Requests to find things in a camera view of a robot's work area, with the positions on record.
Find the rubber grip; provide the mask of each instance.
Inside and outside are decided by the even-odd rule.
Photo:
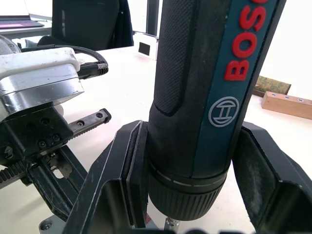
[[[228,169],[267,53],[268,46],[264,45],[272,39],[267,40],[267,34],[280,2],[163,2],[154,102],[148,125],[149,155],[157,170],[186,178],[208,178]],[[253,25],[247,29],[240,25],[246,7],[251,14],[257,7],[265,9],[260,30],[256,31]],[[235,50],[234,42],[239,36],[244,39]],[[240,74],[246,69],[245,77],[226,77],[228,67],[242,62],[250,48],[253,51],[245,59],[249,67],[239,69]]]

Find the bosch logo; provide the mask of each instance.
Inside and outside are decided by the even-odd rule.
[[[217,128],[222,128],[235,119],[239,110],[239,102],[234,97],[224,97],[216,101],[209,110],[209,122]]]
[[[256,4],[266,3],[268,0],[251,0]],[[257,47],[257,33],[263,26],[266,18],[266,9],[263,6],[256,7],[251,11],[250,6],[245,6],[239,17],[239,26],[243,30],[238,34],[232,43],[232,53],[241,61],[232,60],[228,63],[224,79],[225,80],[245,80],[249,69],[247,58],[251,56]],[[248,47],[241,49],[242,42],[247,41]]]

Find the cordless screwdriver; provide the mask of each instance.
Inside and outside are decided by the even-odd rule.
[[[168,217],[198,219],[218,196],[284,4],[163,1],[148,154]]]

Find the white table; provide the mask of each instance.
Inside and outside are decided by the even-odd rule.
[[[51,35],[52,23],[50,22],[39,22],[39,23],[43,24],[44,26],[0,29],[0,35],[3,35],[9,39]]]
[[[137,119],[148,120],[153,101],[155,61],[134,54],[132,48],[106,50],[101,54],[109,63],[109,73],[82,81],[85,93],[63,104],[64,117],[68,122],[101,108],[106,108],[112,114],[108,124],[68,143],[87,170],[122,125]],[[93,60],[88,56],[79,56]],[[267,129],[280,148],[312,178],[312,121],[263,110],[260,103],[261,98],[252,97],[245,120]],[[0,190],[0,211],[0,233],[4,234],[39,233],[39,223],[51,215],[34,186],[25,187],[20,181]],[[165,216],[151,202],[148,214],[156,225],[163,227]],[[219,230],[240,230],[250,234],[254,230],[232,167],[209,212],[198,220],[182,222],[179,232],[195,228],[204,229],[210,234],[216,234]]]

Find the laptop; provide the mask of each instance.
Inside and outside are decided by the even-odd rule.
[[[30,20],[24,0],[0,0],[0,29],[42,26]]]

